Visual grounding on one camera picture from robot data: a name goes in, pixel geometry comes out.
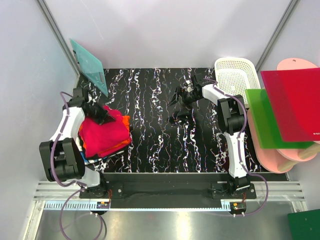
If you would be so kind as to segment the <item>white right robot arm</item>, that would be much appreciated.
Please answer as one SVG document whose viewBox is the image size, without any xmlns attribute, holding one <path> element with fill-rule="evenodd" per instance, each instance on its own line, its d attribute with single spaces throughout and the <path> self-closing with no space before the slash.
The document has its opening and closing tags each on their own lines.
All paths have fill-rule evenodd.
<svg viewBox="0 0 320 240">
<path fill-rule="evenodd" d="M 195 74 L 190 80 L 175 88 L 169 105 L 179 102 L 182 104 L 183 108 L 177 114 L 178 117 L 190 115 L 193 103 L 201 99 L 209 100 L 217 107 L 218 126 L 225 136 L 229 158 L 225 191 L 236 199 L 243 195 L 251 184 L 246 167 L 244 144 L 247 114 L 243 96 L 231 95 L 220 89 L 218 84 L 212 78 L 198 81 L 198 75 Z"/>
</svg>

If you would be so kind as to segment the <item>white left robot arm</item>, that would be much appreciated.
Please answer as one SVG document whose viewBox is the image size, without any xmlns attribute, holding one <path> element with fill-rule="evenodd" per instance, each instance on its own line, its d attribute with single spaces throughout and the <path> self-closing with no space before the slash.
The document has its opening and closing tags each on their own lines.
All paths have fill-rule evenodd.
<svg viewBox="0 0 320 240">
<path fill-rule="evenodd" d="M 99 103 L 89 98 L 84 88 L 74 88 L 70 100 L 65 100 L 62 119 L 50 140 L 41 142 L 39 153 L 46 178 L 63 188 L 73 184 L 83 193 L 103 198 L 108 186 L 103 175 L 86 167 L 76 140 L 85 118 L 98 125 L 114 123 L 116 119 Z"/>
</svg>

